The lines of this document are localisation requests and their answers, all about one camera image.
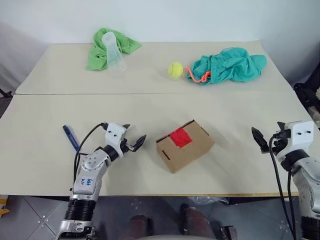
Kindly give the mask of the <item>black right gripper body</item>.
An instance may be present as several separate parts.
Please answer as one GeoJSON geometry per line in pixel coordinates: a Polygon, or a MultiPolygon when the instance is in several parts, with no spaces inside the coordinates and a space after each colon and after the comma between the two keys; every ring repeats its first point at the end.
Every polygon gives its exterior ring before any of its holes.
{"type": "Polygon", "coordinates": [[[288,145],[288,139],[291,137],[291,130],[281,130],[275,133],[271,140],[271,150],[274,154],[278,154],[288,145]]]}

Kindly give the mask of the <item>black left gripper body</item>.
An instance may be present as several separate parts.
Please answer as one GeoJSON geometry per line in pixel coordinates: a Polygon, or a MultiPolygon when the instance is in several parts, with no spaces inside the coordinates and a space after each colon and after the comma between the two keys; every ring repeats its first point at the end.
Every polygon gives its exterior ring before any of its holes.
{"type": "Polygon", "coordinates": [[[121,141],[120,144],[120,149],[123,153],[127,153],[127,152],[135,152],[136,151],[136,144],[132,145],[128,143],[128,140],[126,138],[124,138],[121,141]]]}

